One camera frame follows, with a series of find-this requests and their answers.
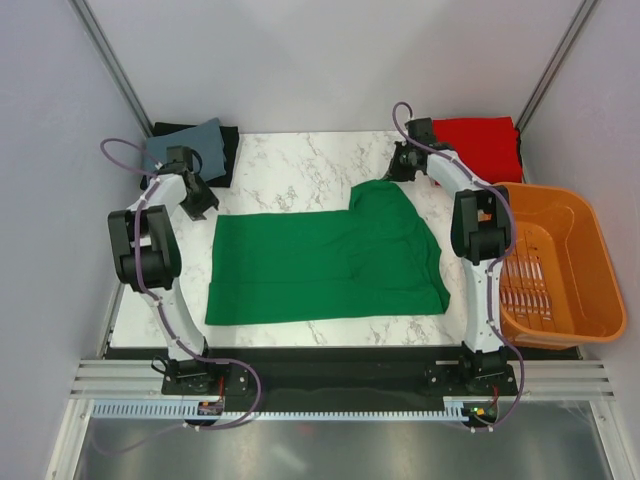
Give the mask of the green polo shirt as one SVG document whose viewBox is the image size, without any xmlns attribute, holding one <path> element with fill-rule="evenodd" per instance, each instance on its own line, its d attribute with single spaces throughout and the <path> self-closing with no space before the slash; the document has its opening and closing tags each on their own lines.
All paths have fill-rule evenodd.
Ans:
<svg viewBox="0 0 640 480">
<path fill-rule="evenodd" d="M 441 315 L 441 249 L 399 185 L 370 180 L 345 210 L 222 215 L 205 322 L 243 326 Z"/>
</svg>

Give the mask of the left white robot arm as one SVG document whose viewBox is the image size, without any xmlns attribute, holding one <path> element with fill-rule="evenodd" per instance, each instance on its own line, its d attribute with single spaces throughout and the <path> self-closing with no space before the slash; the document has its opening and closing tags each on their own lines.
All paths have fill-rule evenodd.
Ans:
<svg viewBox="0 0 640 480">
<path fill-rule="evenodd" d="M 116 275 L 151 308 L 167 343 L 167 357 L 151 363 L 163 376 L 165 395 L 212 395 L 218 390 L 220 371 L 204 360 L 207 340 L 182 293 L 182 258 L 170 220 L 178 207 L 199 221 L 218 205 L 199 175 L 166 165 L 152 175 L 134 204 L 107 217 Z"/>
</svg>

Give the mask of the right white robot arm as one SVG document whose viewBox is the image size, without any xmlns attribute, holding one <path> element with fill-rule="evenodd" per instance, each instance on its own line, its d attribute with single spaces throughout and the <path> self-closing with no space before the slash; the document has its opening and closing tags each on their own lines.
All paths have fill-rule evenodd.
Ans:
<svg viewBox="0 0 640 480">
<path fill-rule="evenodd" d="M 452 150 L 397 141 L 384 176 L 407 182 L 424 173 L 453 200 L 450 242 L 466 281 L 467 321 L 458 381 L 467 392 L 499 390 L 512 374 L 501 340 L 499 284 L 504 258 L 514 246 L 509 194 L 482 180 Z"/>
</svg>

